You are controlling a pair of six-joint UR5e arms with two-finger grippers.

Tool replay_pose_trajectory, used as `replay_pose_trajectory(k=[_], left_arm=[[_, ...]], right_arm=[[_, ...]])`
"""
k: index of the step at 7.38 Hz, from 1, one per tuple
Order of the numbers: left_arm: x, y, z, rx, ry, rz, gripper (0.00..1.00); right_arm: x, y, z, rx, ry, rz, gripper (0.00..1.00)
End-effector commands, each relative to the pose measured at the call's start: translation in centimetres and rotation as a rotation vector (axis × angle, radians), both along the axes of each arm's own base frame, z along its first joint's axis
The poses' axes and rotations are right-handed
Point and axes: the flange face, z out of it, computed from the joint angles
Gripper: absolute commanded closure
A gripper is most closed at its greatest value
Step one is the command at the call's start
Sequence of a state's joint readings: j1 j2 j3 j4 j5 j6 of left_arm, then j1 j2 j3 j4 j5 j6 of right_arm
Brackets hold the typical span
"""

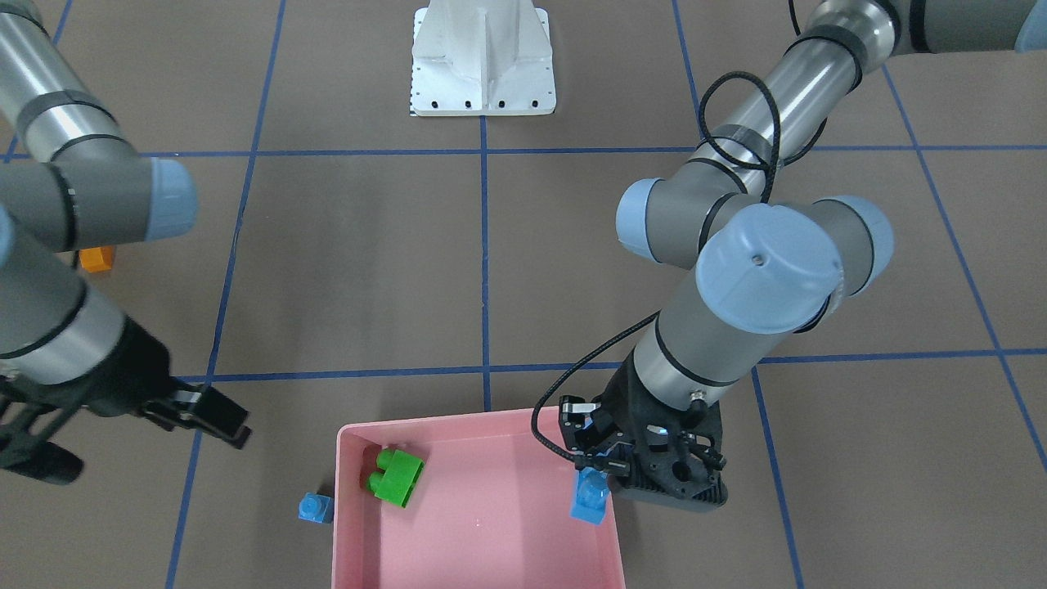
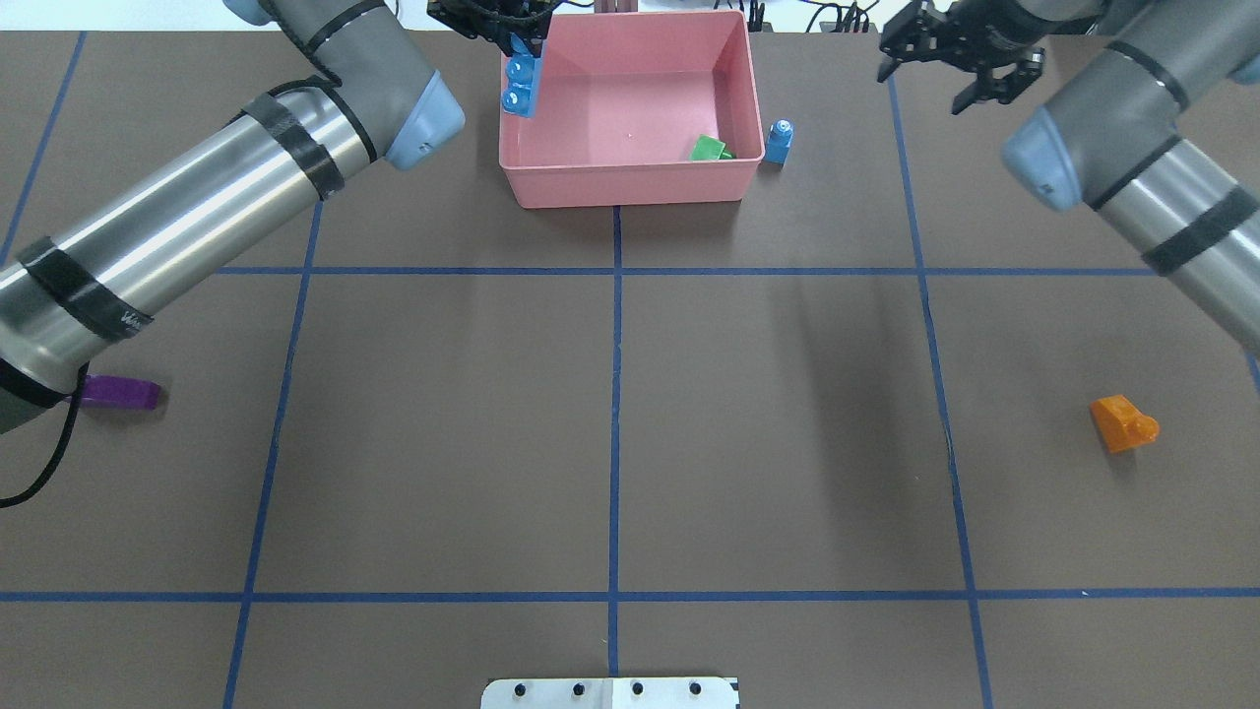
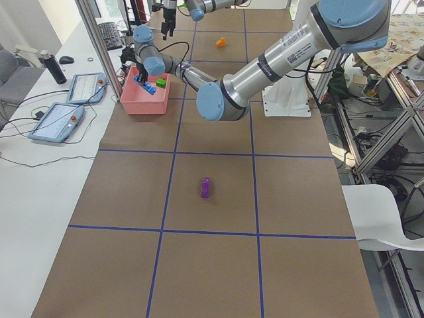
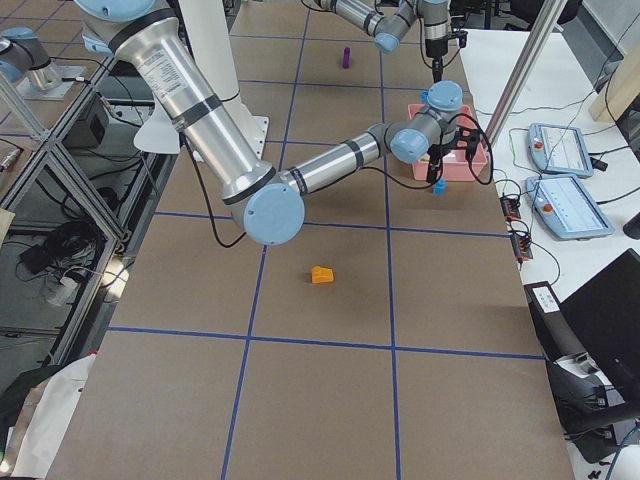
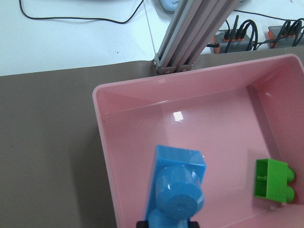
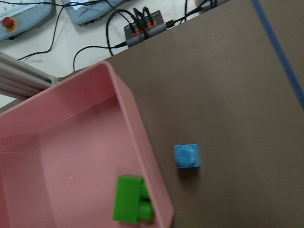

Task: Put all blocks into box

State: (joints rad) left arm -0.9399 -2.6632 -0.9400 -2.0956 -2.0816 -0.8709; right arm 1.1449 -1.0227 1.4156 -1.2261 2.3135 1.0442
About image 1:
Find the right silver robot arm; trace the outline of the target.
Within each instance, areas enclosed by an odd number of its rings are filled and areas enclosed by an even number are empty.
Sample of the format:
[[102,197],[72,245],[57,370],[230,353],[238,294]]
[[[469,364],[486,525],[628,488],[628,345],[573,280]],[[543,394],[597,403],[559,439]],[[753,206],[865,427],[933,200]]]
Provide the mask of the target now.
[[36,452],[30,432],[55,411],[133,414],[243,447],[247,411],[171,372],[168,347],[77,272],[63,253],[180,237],[198,198],[175,160],[146,158],[62,56],[31,1],[2,4],[2,116],[30,162],[2,167],[2,368],[6,399],[29,414],[2,428],[2,450]]

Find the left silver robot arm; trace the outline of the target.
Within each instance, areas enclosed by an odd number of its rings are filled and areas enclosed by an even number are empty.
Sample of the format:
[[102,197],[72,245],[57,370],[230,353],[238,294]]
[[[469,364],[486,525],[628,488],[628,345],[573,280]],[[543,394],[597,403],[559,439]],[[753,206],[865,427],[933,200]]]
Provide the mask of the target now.
[[891,56],[1045,48],[1043,1],[823,1],[766,77],[729,72],[699,105],[701,142],[670,178],[618,202],[618,241],[684,269],[670,301],[607,389],[560,405],[564,441],[532,432],[579,472],[678,498],[718,482],[719,400],[782,340],[811,330],[878,278],[894,251],[867,199],[773,204],[840,103]]

